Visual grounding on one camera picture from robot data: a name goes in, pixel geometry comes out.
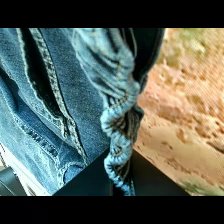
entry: jeans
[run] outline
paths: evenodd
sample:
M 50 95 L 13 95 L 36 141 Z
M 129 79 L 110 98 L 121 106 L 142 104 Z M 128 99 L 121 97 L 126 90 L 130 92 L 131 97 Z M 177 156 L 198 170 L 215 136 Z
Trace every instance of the jeans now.
M 105 150 L 126 176 L 160 28 L 1 28 L 0 142 L 53 194 Z

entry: sandy ground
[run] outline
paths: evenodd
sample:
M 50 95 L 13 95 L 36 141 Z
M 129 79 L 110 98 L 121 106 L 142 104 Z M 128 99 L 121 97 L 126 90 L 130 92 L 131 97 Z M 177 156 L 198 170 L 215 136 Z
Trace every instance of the sandy ground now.
M 224 195 L 224 29 L 168 29 L 135 149 L 192 195 Z

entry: rocky ground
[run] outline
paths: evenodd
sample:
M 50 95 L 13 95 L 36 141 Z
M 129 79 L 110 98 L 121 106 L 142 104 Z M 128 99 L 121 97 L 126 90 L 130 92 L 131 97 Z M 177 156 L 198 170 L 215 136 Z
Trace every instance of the rocky ground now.
M 168 29 L 135 149 L 192 195 L 224 195 L 224 29 Z

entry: black object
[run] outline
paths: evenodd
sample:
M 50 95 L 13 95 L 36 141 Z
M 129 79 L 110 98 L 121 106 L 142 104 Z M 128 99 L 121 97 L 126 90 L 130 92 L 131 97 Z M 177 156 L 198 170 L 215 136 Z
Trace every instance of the black object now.
M 107 155 L 108 151 L 104 152 L 54 196 L 122 196 L 104 170 L 103 161 Z M 136 196 L 189 196 L 136 151 L 131 159 L 130 175 Z
M 0 196 L 27 196 L 11 167 L 0 172 Z

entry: brown ground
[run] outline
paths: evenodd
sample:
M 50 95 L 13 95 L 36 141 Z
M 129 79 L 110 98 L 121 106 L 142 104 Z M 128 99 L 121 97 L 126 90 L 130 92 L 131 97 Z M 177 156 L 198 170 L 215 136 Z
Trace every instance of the brown ground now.
M 192 195 L 224 195 L 224 29 L 168 29 L 135 149 Z

